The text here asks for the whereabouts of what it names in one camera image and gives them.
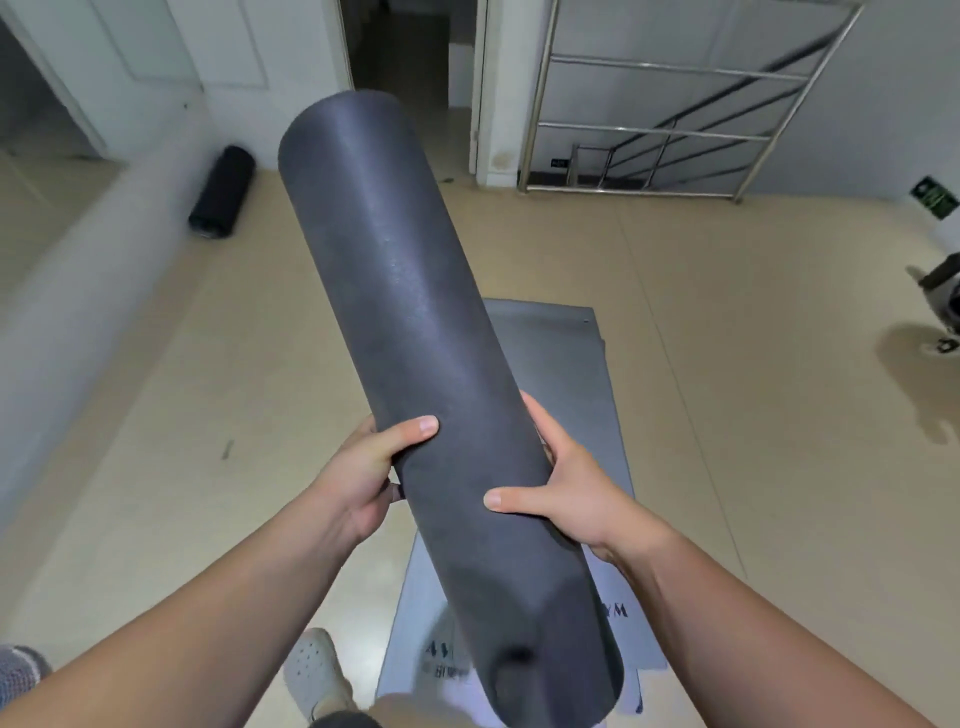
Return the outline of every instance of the exit sign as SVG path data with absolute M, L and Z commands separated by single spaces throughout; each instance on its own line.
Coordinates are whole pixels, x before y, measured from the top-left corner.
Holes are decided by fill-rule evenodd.
M 938 220 L 946 220 L 960 207 L 956 197 L 932 177 L 924 177 L 910 194 L 926 207 Z

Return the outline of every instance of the metal railing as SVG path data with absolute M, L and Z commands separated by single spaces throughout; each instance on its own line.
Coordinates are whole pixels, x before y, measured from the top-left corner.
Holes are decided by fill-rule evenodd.
M 540 73 L 537 77 L 537 88 L 534 93 L 534 104 L 533 108 L 531 109 L 530 120 L 527 126 L 527 136 L 523 147 L 522 164 L 520 167 L 518 185 L 520 191 L 527 192 L 528 190 L 541 190 L 552 192 L 606 193 L 616 195 L 713 197 L 733 200 L 736 203 L 741 202 L 750 185 L 756 179 L 756 175 L 763 167 L 763 164 L 773 153 L 777 143 L 780 141 L 780 138 L 786 131 L 786 128 L 790 125 L 790 122 L 793 121 L 804 101 L 806 101 L 810 90 L 823 75 L 828 63 L 833 58 L 843 41 L 850 34 L 854 24 L 860 18 L 860 15 L 864 10 L 864 5 L 862 2 L 848 2 L 847 0 L 771 1 L 832 5 L 836 7 L 848 8 L 850 12 L 843 24 L 837 30 L 828 33 L 825 36 L 816 38 L 806 45 L 790 51 L 774 61 L 771 61 L 763 68 L 754 71 L 748 69 L 713 68 L 707 66 L 680 65 L 674 63 L 633 61 L 629 59 L 599 58 L 594 56 L 570 56 L 554 53 L 553 42 L 557 31 L 557 21 L 560 17 L 561 0 L 553 0 L 550 7 L 549 19 L 547 21 L 547 32 L 546 39 L 543 44 L 543 54 L 540 58 Z M 818 53 L 821 54 L 821 56 L 817 60 L 813 70 L 808 75 L 784 72 L 784 69 L 810 58 L 811 56 L 815 56 Z M 627 68 L 641 71 L 727 76 L 737 78 L 739 81 L 736 81 L 735 83 L 710 94 L 707 98 L 698 101 L 697 103 L 687 107 L 686 109 L 683 109 L 667 119 L 664 119 L 656 127 L 626 127 L 608 124 L 583 124 L 568 121 L 544 121 L 540 118 L 540 113 L 543 107 L 543 92 L 546 89 L 546 81 L 550 72 L 551 63 L 600 66 L 609 68 Z M 744 109 L 729 113 L 720 119 L 711 121 L 699 129 L 677 128 L 677 125 L 681 121 L 693 115 L 694 113 L 706 109 L 717 102 L 734 95 L 734 93 L 761 81 L 779 81 L 800 85 L 795 85 L 785 91 L 781 91 L 780 93 L 773 94 L 761 101 L 750 104 Z M 767 133 L 742 134 L 711 131 L 730 121 L 733 121 L 734 119 L 741 118 L 747 114 L 753 113 L 754 111 L 765 109 L 780 101 L 791 98 L 793 101 L 780 118 L 780 121 Z M 574 144 L 570 151 L 569 166 L 567 169 L 564 186 L 553 186 L 548 184 L 530 184 L 531 165 L 533 164 L 534 145 L 537 142 L 538 129 L 571 129 L 584 132 L 628 133 L 630 136 L 623 141 L 613 144 L 610 147 Z M 663 139 L 653 146 L 630 154 L 624 158 L 614 160 L 614 157 L 618 152 L 620 152 L 620 150 L 648 136 L 661 136 Z M 717 139 L 723 141 L 723 143 L 699 152 L 689 154 L 685 157 L 670 159 L 667 162 L 663 161 L 663 158 L 669 147 L 687 141 L 691 138 Z M 753 161 L 749 164 L 738 165 L 727 169 L 720 169 L 705 174 L 695 175 L 694 177 L 670 183 L 670 186 L 679 187 L 692 182 L 699 182 L 717 177 L 745 173 L 743 179 L 737 186 L 736 191 L 731 194 L 720 192 L 689 192 L 682 190 L 656 189 L 653 187 L 654 179 L 658 172 L 662 169 L 680 164 L 685 161 L 691 161 L 692 159 L 705 157 L 710 154 L 723 152 L 728 149 L 733 149 L 735 147 L 751 143 L 762 144 L 763 146 L 760 148 Z M 584 151 L 606 153 L 603 170 L 597 178 L 597 183 L 595 186 L 581 186 L 579 184 L 581 177 L 580 155 L 581 152 Z M 654 153 L 656 153 L 656 157 L 651 166 L 627 174 L 621 174 L 617 177 L 611 175 L 611 170 L 621 167 L 622 165 L 634 161 L 635 159 L 639 159 L 647 155 L 653 155 Z M 646 175 L 646 177 L 642 179 L 642 182 L 640 180 L 636 180 L 636 178 L 639 178 L 642 175 Z M 633 182 L 633 187 L 623 186 L 624 182 L 630 182 L 634 180 L 636 180 L 636 182 Z M 619 182 L 621 186 L 611 187 L 609 186 L 609 182 Z

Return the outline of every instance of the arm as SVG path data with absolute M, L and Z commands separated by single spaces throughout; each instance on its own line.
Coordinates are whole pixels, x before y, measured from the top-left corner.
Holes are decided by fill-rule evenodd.
M 242 725 L 353 549 L 383 523 L 391 457 L 423 417 L 369 417 L 317 479 L 239 546 L 0 713 L 0 728 Z
M 488 508 L 550 519 L 617 565 L 709 726 L 932 725 L 700 548 L 628 497 L 535 401 L 555 460 L 539 488 L 497 488 Z

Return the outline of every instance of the left hand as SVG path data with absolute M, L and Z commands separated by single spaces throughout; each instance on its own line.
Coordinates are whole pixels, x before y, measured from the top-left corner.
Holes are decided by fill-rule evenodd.
M 383 523 L 390 504 L 399 500 L 396 485 L 387 479 L 394 455 L 429 440 L 439 427 L 437 418 L 428 415 L 377 432 L 370 415 L 317 475 L 311 490 L 337 501 L 355 544 L 369 539 Z

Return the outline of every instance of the gray yoga mat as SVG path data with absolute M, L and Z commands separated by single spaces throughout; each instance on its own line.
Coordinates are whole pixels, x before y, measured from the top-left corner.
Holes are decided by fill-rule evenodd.
M 620 434 L 603 339 L 591 308 L 486 301 L 517 384 L 590 450 L 613 481 L 634 494 Z M 630 586 L 616 568 L 585 549 L 616 637 L 627 678 L 620 713 L 642 710 L 637 670 L 665 670 L 666 658 Z M 377 697 L 414 697 L 466 711 L 479 725 L 500 725 L 472 684 L 471 659 L 418 534 L 396 608 Z M 571 669 L 582 669 L 576 664 Z
M 388 94 L 337 94 L 294 121 L 279 168 L 378 426 L 440 419 L 396 470 L 492 708 L 597 723 L 623 665 L 583 551 L 483 506 L 550 467 L 411 123 Z

